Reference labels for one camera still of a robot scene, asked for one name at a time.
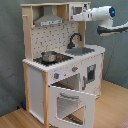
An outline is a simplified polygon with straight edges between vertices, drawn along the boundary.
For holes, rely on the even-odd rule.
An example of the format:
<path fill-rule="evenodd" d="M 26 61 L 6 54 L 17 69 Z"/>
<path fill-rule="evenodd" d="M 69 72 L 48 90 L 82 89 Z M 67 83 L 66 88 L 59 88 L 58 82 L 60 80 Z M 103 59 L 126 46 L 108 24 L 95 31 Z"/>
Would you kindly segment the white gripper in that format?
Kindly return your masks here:
<path fill-rule="evenodd" d="M 81 12 L 80 14 L 76 14 L 73 16 L 74 21 L 91 21 L 91 12 L 86 11 L 86 12 Z"/>

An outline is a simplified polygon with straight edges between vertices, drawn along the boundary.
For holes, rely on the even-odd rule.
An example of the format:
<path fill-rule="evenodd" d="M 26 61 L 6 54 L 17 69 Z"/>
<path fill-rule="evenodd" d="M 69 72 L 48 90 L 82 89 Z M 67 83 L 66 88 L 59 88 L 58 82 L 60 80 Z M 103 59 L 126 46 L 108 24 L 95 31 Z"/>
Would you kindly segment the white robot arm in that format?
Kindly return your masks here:
<path fill-rule="evenodd" d="M 115 16 L 115 9 L 112 6 L 103 6 L 92 9 L 83 9 L 81 13 L 72 16 L 73 21 L 98 21 L 99 25 L 97 33 L 100 36 L 109 36 L 112 34 L 122 33 L 128 31 L 128 22 L 113 26 L 113 18 Z"/>

